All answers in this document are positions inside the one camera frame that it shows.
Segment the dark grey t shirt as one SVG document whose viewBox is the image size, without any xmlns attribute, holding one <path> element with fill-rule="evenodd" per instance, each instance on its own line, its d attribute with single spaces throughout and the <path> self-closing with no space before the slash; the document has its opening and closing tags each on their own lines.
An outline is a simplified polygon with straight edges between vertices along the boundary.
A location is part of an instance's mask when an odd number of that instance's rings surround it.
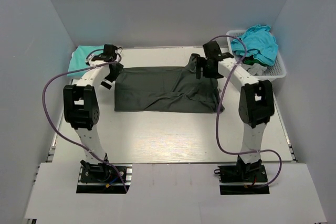
<svg viewBox="0 0 336 224">
<path fill-rule="evenodd" d="M 116 112 L 216 113 L 218 81 L 196 78 L 196 55 L 184 67 L 124 68 L 115 82 Z"/>
</svg>

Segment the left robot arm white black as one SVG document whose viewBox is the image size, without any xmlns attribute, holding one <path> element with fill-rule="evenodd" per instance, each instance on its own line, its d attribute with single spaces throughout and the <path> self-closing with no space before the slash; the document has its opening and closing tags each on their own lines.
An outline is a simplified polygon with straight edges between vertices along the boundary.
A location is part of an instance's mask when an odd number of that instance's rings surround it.
<svg viewBox="0 0 336 224">
<path fill-rule="evenodd" d="M 101 182 L 110 178 L 111 168 L 103 164 L 108 161 L 108 156 L 98 135 L 100 110 L 96 91 L 101 85 L 111 88 L 106 82 L 116 80 L 123 68 L 120 61 L 118 47 L 105 44 L 102 53 L 88 57 L 90 69 L 75 84 L 66 85 L 63 89 L 65 121 L 75 130 L 80 144 L 84 146 L 86 162 L 97 164 L 93 168 L 93 176 Z"/>
</svg>

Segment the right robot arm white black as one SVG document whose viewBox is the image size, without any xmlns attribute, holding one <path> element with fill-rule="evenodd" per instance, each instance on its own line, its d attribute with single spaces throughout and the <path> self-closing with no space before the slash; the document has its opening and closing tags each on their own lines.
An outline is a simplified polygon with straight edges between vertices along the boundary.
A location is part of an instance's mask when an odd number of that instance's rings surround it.
<svg viewBox="0 0 336 224">
<path fill-rule="evenodd" d="M 261 167 L 261 143 L 275 106 L 272 84 L 245 70 L 230 53 L 222 53 L 216 41 L 203 45 L 204 57 L 196 56 L 196 77 L 226 78 L 240 92 L 238 114 L 244 125 L 242 148 L 237 156 L 237 175 L 247 182 Z"/>
</svg>

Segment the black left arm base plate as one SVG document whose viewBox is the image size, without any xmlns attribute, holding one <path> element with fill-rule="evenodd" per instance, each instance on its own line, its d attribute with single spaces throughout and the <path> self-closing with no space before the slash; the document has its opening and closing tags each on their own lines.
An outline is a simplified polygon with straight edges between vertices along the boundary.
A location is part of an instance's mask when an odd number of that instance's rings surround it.
<svg viewBox="0 0 336 224">
<path fill-rule="evenodd" d="M 126 194 L 124 186 L 117 172 L 110 168 L 107 173 L 91 172 L 81 166 L 77 194 Z"/>
</svg>

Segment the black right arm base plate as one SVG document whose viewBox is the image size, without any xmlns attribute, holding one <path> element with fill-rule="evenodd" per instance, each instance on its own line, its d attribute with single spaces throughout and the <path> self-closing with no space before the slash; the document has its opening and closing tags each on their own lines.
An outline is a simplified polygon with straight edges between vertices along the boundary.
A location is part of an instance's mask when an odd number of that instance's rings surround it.
<svg viewBox="0 0 336 224">
<path fill-rule="evenodd" d="M 249 178 L 243 178 L 234 165 L 218 166 L 214 174 L 219 178 L 220 194 L 223 195 L 268 195 L 269 186 L 265 166 Z"/>
</svg>

